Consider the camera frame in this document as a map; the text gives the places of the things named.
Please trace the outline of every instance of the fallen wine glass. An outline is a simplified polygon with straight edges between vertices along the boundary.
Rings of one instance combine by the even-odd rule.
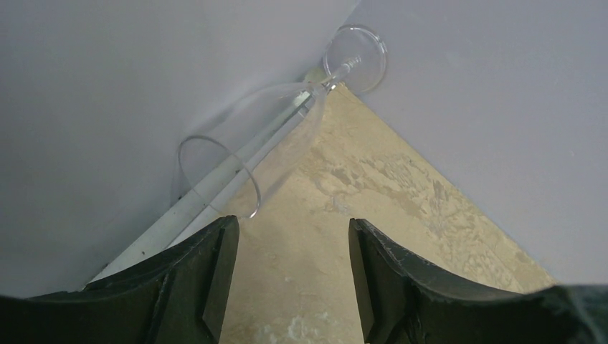
[[[386,71],[386,46],[361,25],[341,27],[323,57],[321,82],[276,85],[248,95],[212,128],[186,138],[179,167],[189,188],[219,214],[252,218],[284,184],[319,131],[327,94],[344,82],[355,94]]]

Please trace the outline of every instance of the glass rim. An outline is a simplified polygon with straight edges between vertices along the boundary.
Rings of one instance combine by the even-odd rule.
[[[251,180],[251,182],[253,184],[253,187],[255,189],[255,194],[256,194],[256,203],[255,203],[254,209],[252,210],[252,212],[250,214],[247,214],[247,215],[236,214],[236,215],[237,215],[237,217],[244,218],[244,219],[251,219],[253,216],[255,216],[260,211],[260,207],[262,205],[262,192],[260,190],[259,184],[257,183],[257,181],[255,180],[255,177],[253,176],[253,173],[247,167],[247,165],[244,163],[244,161],[241,158],[239,158],[239,156],[237,156],[234,152],[232,152],[223,143],[221,143],[218,140],[216,140],[216,139],[214,139],[214,138],[212,138],[210,136],[207,136],[207,135],[190,135],[187,138],[185,138],[179,144],[179,148],[178,148],[178,164],[179,164],[179,169],[184,174],[184,177],[186,178],[186,181],[188,182],[188,184],[189,184],[189,186],[191,188],[191,191],[193,191],[194,193],[196,193],[198,195],[198,193],[196,192],[196,189],[195,189],[196,185],[192,185],[193,183],[188,179],[188,176],[186,175],[186,173],[184,171],[184,165],[183,165],[183,163],[181,161],[181,149],[184,147],[185,144],[187,144],[189,141],[192,141],[192,140],[203,140],[203,141],[207,141],[207,142],[213,143],[213,144],[219,146],[224,151],[226,151],[226,153],[228,153],[229,156],[232,156],[233,158],[237,159],[238,164],[240,164],[241,171],[245,171],[245,173],[249,177],[249,180]],[[207,206],[210,206],[213,210],[221,213],[222,210],[221,209],[216,209],[213,206],[212,203],[213,203],[213,201],[210,201],[209,204],[207,204]]]

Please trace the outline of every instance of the beige marble tile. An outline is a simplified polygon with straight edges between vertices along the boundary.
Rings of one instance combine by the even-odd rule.
[[[362,343],[348,220],[468,279],[515,292],[554,280],[346,88],[241,239],[222,343]]]

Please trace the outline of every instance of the white wall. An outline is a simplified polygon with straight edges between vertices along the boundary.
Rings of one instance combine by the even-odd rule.
[[[553,276],[608,282],[608,5],[363,0],[364,101]]]
[[[315,65],[356,3],[4,1],[0,293],[88,281],[167,210],[180,140]]]

